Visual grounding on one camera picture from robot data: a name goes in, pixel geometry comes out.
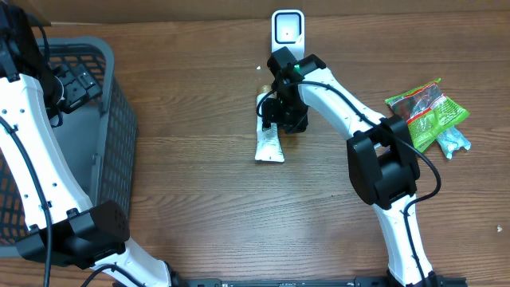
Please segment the white tube gold cap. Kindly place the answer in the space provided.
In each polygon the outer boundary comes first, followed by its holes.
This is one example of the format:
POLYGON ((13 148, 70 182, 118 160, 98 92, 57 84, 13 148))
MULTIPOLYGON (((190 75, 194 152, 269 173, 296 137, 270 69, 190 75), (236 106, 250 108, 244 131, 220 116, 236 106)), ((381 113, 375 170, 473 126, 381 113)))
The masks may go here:
POLYGON ((268 128, 263 125, 261 116, 257 117, 257 149, 255 160, 283 163, 284 153, 278 135, 277 124, 271 123, 268 128))

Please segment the teal tissue packet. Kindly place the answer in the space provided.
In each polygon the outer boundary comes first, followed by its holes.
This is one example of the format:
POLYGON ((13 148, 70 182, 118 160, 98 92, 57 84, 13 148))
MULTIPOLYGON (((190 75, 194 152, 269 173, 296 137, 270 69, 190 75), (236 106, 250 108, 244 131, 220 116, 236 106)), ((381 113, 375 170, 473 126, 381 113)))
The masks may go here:
POLYGON ((471 148, 471 143, 454 126, 440 133, 437 142, 447 159, 452 159, 455 151, 462 148, 468 151, 471 148))

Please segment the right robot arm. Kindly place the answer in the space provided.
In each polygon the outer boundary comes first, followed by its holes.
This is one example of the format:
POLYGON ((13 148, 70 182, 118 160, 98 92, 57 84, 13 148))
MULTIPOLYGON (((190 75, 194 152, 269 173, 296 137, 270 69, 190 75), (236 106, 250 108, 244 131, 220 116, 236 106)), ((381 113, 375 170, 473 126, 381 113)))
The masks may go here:
POLYGON ((435 273, 425 254, 415 206, 418 161, 430 160, 411 143, 401 116, 385 117, 350 94, 316 55, 301 60, 286 48, 273 52, 267 66, 274 76, 257 105, 265 128, 304 132, 309 109, 316 110, 346 141, 348 174, 360 199, 378 217, 395 286, 430 286, 435 273))

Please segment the green snack bag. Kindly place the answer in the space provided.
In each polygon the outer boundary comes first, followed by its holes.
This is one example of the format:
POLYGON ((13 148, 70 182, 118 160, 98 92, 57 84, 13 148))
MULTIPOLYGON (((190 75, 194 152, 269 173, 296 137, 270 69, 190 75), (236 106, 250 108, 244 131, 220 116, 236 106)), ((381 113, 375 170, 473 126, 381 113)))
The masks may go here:
POLYGON ((441 90, 440 79, 385 100, 407 123, 414 147, 424 152, 437 136, 469 116, 469 111, 441 90))

